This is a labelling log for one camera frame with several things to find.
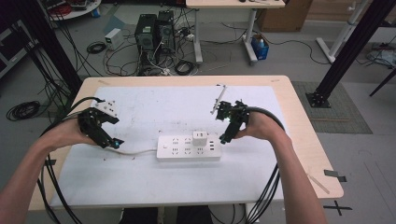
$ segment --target desk leg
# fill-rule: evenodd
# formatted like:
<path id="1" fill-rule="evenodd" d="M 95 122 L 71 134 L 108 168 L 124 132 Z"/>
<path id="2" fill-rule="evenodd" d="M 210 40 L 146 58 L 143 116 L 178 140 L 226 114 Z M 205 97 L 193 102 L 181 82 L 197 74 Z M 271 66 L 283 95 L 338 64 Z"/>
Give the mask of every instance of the desk leg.
<path id="1" fill-rule="evenodd" d="M 195 9 L 195 35 L 194 35 L 194 52 L 195 52 L 195 61 L 197 63 L 202 63 L 204 59 L 202 58 L 201 52 L 201 43 L 199 41 L 199 9 Z"/>
<path id="2" fill-rule="evenodd" d="M 256 63 L 258 61 L 257 57 L 256 57 L 256 54 L 253 51 L 253 47 L 251 47 L 251 43 L 250 43 L 250 41 L 251 41 L 251 33 L 253 31 L 254 20 L 256 19 L 256 12 L 257 12 L 256 8 L 253 8 L 250 11 L 250 19 L 249 19 L 249 22 L 248 22 L 247 35 L 244 38 L 244 44 L 245 44 L 245 47 L 247 49 L 248 57 L 250 59 L 250 65 L 253 65 L 254 63 Z"/>

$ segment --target white power strip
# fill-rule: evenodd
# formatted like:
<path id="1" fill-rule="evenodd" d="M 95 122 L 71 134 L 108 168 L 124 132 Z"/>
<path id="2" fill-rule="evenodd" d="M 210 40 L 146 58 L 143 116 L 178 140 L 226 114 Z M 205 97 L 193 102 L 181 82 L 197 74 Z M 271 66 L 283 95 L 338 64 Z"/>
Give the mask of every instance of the white power strip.
<path id="1" fill-rule="evenodd" d="M 159 161 L 218 161 L 221 157 L 221 144 L 217 135 L 194 132 L 193 135 L 160 136 L 157 158 Z"/>

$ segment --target white cable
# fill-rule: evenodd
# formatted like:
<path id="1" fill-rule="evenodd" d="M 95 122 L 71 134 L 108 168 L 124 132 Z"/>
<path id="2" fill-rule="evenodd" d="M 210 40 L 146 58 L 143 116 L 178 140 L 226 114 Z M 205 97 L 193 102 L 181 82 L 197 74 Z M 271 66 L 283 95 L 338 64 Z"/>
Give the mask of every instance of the white cable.
<path id="1" fill-rule="evenodd" d="M 160 66 L 155 65 L 154 63 L 151 62 L 151 60 L 149 59 L 149 55 L 148 55 L 148 62 L 151 63 L 151 65 L 153 65 L 154 67 L 159 68 L 159 69 L 161 69 L 161 71 L 163 71 L 163 68 L 161 68 Z"/>
<path id="2" fill-rule="evenodd" d="M 160 48 L 160 45 L 163 43 L 163 38 L 161 38 L 160 44 L 158 44 L 157 48 L 154 51 L 154 54 L 152 55 L 151 60 L 154 60 L 155 54 L 157 53 L 157 50 Z"/>
<path id="3" fill-rule="evenodd" d="M 137 154 L 145 153 L 145 152 L 150 152 L 150 151 L 157 151 L 157 148 L 145 149 L 145 150 L 134 151 L 134 152 L 121 151 L 121 150 L 114 149 L 112 147 L 105 147 L 104 149 L 111 151 L 111 152 L 121 154 L 121 155 L 129 155 L 129 156 L 133 156 L 133 155 L 137 155 Z"/>

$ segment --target cable on floor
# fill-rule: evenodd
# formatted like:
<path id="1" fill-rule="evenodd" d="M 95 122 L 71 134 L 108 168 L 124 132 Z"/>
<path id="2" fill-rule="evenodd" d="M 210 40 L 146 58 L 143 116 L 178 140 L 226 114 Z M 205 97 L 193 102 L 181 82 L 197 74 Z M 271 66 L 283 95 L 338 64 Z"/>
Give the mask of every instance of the cable on floor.
<path id="1" fill-rule="evenodd" d="M 14 107 L 8 110 L 6 117 L 8 120 L 11 121 L 36 118 L 37 116 L 40 115 L 40 114 L 37 115 L 40 106 L 41 104 L 38 101 L 25 102 L 20 105 L 15 105 Z"/>

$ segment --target forearm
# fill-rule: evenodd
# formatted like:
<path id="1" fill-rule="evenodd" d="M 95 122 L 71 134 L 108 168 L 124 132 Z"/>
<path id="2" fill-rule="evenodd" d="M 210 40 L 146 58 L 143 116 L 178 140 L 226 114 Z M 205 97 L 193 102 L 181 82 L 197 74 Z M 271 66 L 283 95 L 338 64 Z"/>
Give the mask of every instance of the forearm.
<path id="1" fill-rule="evenodd" d="M 50 147 L 43 142 L 32 145 L 14 175 L 0 193 L 0 223 L 23 223 L 35 184 Z"/>
<path id="2" fill-rule="evenodd" d="M 271 141 L 285 198 L 287 223 L 327 223 L 322 205 L 297 158 L 291 140 L 280 134 Z"/>

